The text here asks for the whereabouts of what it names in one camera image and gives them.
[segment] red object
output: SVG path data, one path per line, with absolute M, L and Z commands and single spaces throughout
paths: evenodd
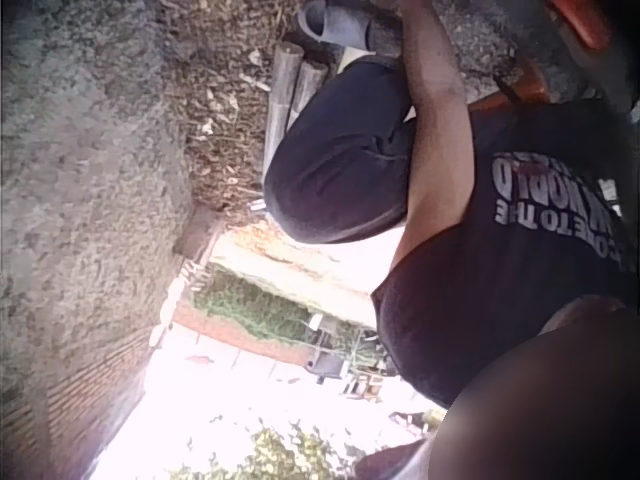
M 602 51 L 609 46 L 611 31 L 594 0 L 551 0 L 551 3 L 586 47 Z

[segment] man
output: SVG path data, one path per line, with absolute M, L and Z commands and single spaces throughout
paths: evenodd
M 576 298 L 636 308 L 636 260 L 590 175 L 619 150 L 606 109 L 470 113 L 431 2 L 400 7 L 406 78 L 368 57 L 329 82 L 278 148 L 265 200 L 302 242 L 360 240 L 406 221 L 372 295 L 378 330 L 400 374 L 448 408 Z
M 454 402 L 435 438 L 356 464 L 367 480 L 638 478 L 640 322 L 583 297 Z

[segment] orange object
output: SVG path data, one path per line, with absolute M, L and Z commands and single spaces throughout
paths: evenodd
M 528 59 L 518 57 L 518 63 L 522 68 L 522 76 L 511 85 L 514 93 L 524 103 L 549 103 L 549 90 L 547 82 L 538 68 Z M 507 96 L 502 92 L 492 93 L 469 105 L 471 111 L 494 110 L 508 107 L 511 104 Z
M 598 52 L 609 46 L 611 31 L 594 0 L 552 0 L 584 45 Z

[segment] wooden stick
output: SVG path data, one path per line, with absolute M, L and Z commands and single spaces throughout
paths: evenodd
M 298 81 L 296 82 L 296 93 L 289 112 L 287 130 L 291 128 L 291 125 L 293 125 L 293 122 L 298 118 L 304 107 L 307 106 L 309 100 L 320 90 L 322 82 L 327 76 L 327 71 L 327 66 L 322 63 L 312 62 L 311 60 L 302 62 Z
M 264 162 L 262 180 L 271 165 L 273 154 L 284 137 L 291 108 L 291 100 L 302 63 L 304 50 L 291 42 L 280 42 L 276 46 L 271 74 L 271 92 L 269 93 L 269 111 L 265 134 Z

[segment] textured stucco wall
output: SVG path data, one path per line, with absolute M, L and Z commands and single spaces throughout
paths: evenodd
M 188 177 L 143 0 L 3 7 L 3 478 L 80 478 L 139 398 Z

